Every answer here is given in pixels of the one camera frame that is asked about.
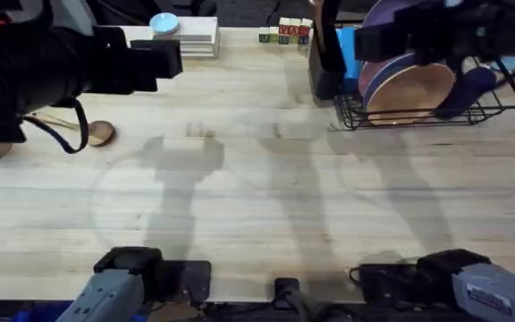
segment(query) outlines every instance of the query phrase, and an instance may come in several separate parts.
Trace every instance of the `butcher block tabletop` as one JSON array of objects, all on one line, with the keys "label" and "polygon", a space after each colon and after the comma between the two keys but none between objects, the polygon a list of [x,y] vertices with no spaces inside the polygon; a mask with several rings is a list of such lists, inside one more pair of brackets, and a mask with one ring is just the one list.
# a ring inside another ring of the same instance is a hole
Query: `butcher block tabletop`
[{"label": "butcher block tabletop", "polygon": [[261,301],[286,276],[358,300],[349,268],[456,248],[515,273],[515,110],[340,131],[312,98],[307,47],[221,33],[219,59],[184,60],[157,93],[80,97],[90,121],[116,126],[111,146],[71,156],[23,125],[28,141],[0,159],[0,300],[73,299],[127,245],[209,260],[211,301]]}]

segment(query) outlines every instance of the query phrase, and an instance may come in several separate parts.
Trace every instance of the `wooden bowl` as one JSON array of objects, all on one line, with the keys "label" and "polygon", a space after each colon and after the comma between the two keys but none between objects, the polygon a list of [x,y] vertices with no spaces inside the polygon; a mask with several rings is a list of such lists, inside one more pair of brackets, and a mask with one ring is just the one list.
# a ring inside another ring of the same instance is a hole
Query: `wooden bowl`
[{"label": "wooden bowl", "polygon": [[413,123],[441,105],[453,85],[454,74],[446,65],[416,66],[414,55],[407,54],[395,58],[371,80],[363,106],[369,113],[423,109],[368,117],[374,125]]}]

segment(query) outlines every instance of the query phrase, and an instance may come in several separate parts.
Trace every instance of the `black wire rack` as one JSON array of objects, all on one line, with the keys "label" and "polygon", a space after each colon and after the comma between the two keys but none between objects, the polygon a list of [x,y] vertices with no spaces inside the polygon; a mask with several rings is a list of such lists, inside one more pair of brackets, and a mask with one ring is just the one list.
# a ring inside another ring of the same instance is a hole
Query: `black wire rack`
[{"label": "black wire rack", "polygon": [[[473,67],[479,67],[481,65],[476,58],[470,58],[467,61],[473,62],[471,64]],[[497,91],[510,88],[515,96],[514,77],[506,69],[501,60],[496,60],[495,62],[498,64],[500,71],[502,71],[502,77],[497,81],[497,89],[486,92],[473,106],[464,110],[462,114],[448,120],[436,118],[434,108],[399,108],[381,112],[368,112],[362,104],[363,98],[360,94],[347,94],[343,92],[342,88],[339,90],[338,95],[335,96],[333,102],[339,119],[346,128],[352,131],[358,129],[397,127],[474,125],[502,114],[505,110],[515,109],[515,98],[512,104],[508,102],[504,103],[497,94]],[[378,122],[372,123],[371,120],[373,119],[378,119]]]}]

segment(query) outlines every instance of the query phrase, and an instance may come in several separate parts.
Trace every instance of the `wooden block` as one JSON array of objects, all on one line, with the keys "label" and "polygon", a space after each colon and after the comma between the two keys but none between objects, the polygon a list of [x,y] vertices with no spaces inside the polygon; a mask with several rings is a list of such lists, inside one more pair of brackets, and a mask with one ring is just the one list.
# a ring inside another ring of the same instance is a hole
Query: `wooden block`
[{"label": "wooden block", "polygon": [[279,35],[279,43],[280,45],[287,45],[290,43],[290,36],[288,35]]},{"label": "wooden block", "polygon": [[302,19],[300,25],[300,36],[309,36],[309,30],[313,27],[313,21],[310,19]]},{"label": "wooden block", "polygon": [[301,19],[290,19],[290,35],[298,35],[300,33]]},{"label": "wooden block", "polygon": [[306,45],[307,43],[309,43],[309,35],[307,35],[307,36],[300,36],[300,38],[298,39],[298,44]]},{"label": "wooden block", "polygon": [[290,34],[291,19],[281,17],[279,19],[279,34],[289,35]]},{"label": "wooden block", "polygon": [[313,21],[310,19],[301,19],[301,26],[311,28],[313,27]]},{"label": "wooden block", "polygon": [[269,41],[279,42],[279,27],[269,27]]},{"label": "wooden block", "polygon": [[259,42],[268,43],[269,42],[269,28],[261,27],[259,29]]}]

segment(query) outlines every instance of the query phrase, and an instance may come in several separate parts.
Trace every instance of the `dish rack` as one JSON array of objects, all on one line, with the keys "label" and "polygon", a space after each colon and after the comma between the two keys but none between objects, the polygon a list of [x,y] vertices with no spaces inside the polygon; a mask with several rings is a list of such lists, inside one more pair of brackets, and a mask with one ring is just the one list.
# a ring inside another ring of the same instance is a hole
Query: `dish rack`
[{"label": "dish rack", "polygon": [[[336,28],[351,25],[352,23],[358,24],[362,21],[338,21]],[[469,61],[473,62],[473,67],[479,67],[481,64],[476,58]],[[500,89],[510,88],[515,96],[515,80],[504,67],[502,61],[495,61],[500,70],[502,71],[502,78],[498,80],[498,84],[502,84]],[[449,120],[441,120],[434,117],[434,108],[431,109],[406,109],[399,108],[381,112],[368,112],[362,105],[362,96],[360,94],[346,94],[339,88],[338,94],[333,99],[337,116],[345,127],[355,131],[358,129],[378,129],[378,128],[406,128],[406,127],[427,127],[427,126],[444,126],[444,125],[475,125],[484,122],[494,116],[503,113],[508,109],[515,109],[515,99],[512,104],[503,103],[496,91],[492,90],[486,92],[477,102],[465,110],[459,116],[455,116]],[[424,116],[399,116],[403,113],[416,113],[427,111],[430,114]],[[372,124],[370,119],[378,115],[379,122],[392,121],[398,122],[397,124]]]}]

